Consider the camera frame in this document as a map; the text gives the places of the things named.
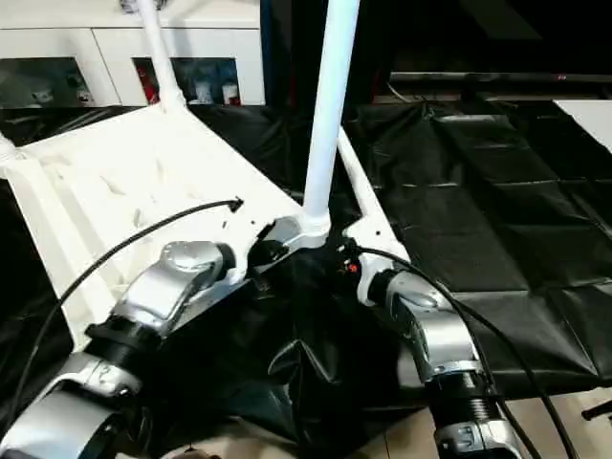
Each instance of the black tarp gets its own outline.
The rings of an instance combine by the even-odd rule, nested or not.
[[[0,130],[21,144],[124,110],[8,111]],[[194,113],[301,199],[307,117],[255,107]],[[416,263],[507,333],[551,393],[610,384],[612,156],[605,148],[549,102],[363,106],[346,111],[344,126]],[[337,229],[359,218],[339,165],[330,209]],[[5,284],[11,300],[2,309],[0,355],[28,350],[39,322],[22,320],[23,312],[39,317],[51,295],[8,191],[2,212],[14,278]],[[157,450],[237,416],[305,455],[339,457],[423,406],[410,356],[357,303],[332,248],[294,255],[264,284],[249,284],[168,340],[148,386]],[[16,324],[28,333],[17,335]],[[504,347],[474,328],[506,395],[534,396]],[[59,320],[41,371],[66,354],[66,334]],[[19,362],[10,358],[0,376],[3,403]]]

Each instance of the red object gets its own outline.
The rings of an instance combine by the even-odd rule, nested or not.
[[[142,67],[137,67],[138,76],[141,79],[142,89],[144,90],[144,96],[146,97],[146,101],[151,103],[157,103],[160,101],[160,95],[158,94],[158,90],[149,78],[148,73]]]

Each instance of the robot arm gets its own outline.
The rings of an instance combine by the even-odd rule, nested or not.
[[[231,250],[173,242],[127,289],[110,317],[91,325],[84,352],[72,354],[0,445],[2,458],[98,459],[136,448],[134,397],[161,342],[189,304],[234,266]]]
[[[368,293],[412,351],[440,457],[521,459],[468,327],[445,297],[418,275],[392,270],[376,274]]]

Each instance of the shelf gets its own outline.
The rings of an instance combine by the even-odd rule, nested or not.
[[[168,0],[162,26],[186,29],[259,29],[259,0]],[[139,28],[137,14],[119,0],[2,2],[0,29]]]

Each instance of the white pole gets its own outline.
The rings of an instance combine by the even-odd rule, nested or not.
[[[144,24],[144,33],[148,41],[151,61],[155,76],[160,85],[160,101],[164,110],[173,106],[185,106],[185,97],[176,82],[172,63],[168,57],[162,35],[162,25],[153,0],[137,0],[138,11]]]
[[[372,188],[370,181],[367,179],[367,175],[365,175],[365,171],[353,149],[353,145],[348,140],[342,128],[340,129],[338,137],[338,150],[342,162],[344,163],[346,174],[353,186],[353,192],[360,206],[361,214],[374,222],[376,228],[384,232],[385,235],[394,237],[393,229],[386,218],[379,198],[376,196],[374,188]]]
[[[359,10],[360,0],[329,0],[327,7],[304,191],[304,211],[315,225],[329,222],[329,193]]]

